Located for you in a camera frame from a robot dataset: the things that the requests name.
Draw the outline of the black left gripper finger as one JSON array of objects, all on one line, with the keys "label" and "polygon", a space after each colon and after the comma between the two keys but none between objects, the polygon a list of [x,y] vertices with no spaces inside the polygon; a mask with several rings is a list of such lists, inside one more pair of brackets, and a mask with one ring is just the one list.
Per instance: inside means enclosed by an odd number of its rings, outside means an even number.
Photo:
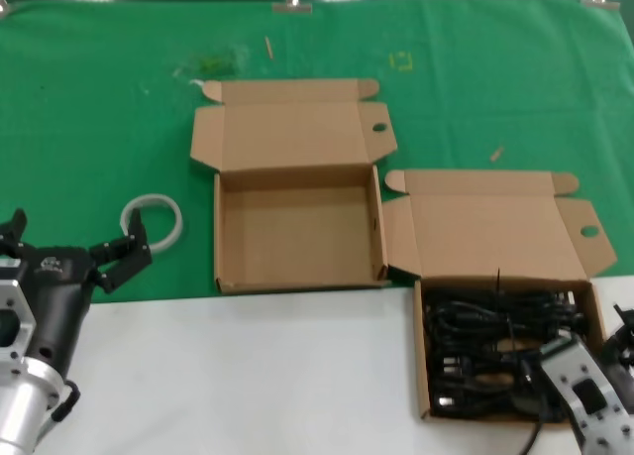
[{"label": "black left gripper finger", "polygon": [[1,224],[0,254],[8,257],[19,257],[24,247],[22,236],[27,226],[27,216],[18,208],[10,220]]},{"label": "black left gripper finger", "polygon": [[152,254],[141,212],[132,211],[128,234],[89,249],[95,271],[95,284],[106,293],[132,279],[152,262]]}]

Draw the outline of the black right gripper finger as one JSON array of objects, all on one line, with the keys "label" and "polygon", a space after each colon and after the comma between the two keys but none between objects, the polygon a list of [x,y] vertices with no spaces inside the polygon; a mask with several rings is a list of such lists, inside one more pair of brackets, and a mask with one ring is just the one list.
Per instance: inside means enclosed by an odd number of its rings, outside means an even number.
[{"label": "black right gripper finger", "polygon": [[633,367],[633,310],[613,308],[621,319],[621,326],[603,343],[599,359],[605,366],[620,366],[629,371]]}]

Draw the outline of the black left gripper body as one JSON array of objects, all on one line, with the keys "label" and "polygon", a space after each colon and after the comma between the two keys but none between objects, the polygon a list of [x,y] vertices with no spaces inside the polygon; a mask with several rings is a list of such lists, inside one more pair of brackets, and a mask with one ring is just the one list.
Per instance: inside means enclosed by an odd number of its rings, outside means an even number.
[{"label": "black left gripper body", "polygon": [[1,266],[1,278],[15,278],[35,317],[36,327],[25,356],[68,374],[80,328],[95,289],[96,264],[80,247],[42,247],[27,244],[1,256],[19,262]]}]

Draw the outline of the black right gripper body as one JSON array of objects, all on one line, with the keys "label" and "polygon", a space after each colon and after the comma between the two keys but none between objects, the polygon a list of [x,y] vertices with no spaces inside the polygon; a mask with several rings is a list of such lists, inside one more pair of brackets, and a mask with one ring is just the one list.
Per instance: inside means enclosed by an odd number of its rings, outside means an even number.
[{"label": "black right gripper body", "polygon": [[618,359],[599,359],[597,365],[611,384],[626,411],[633,410],[633,377]]}]

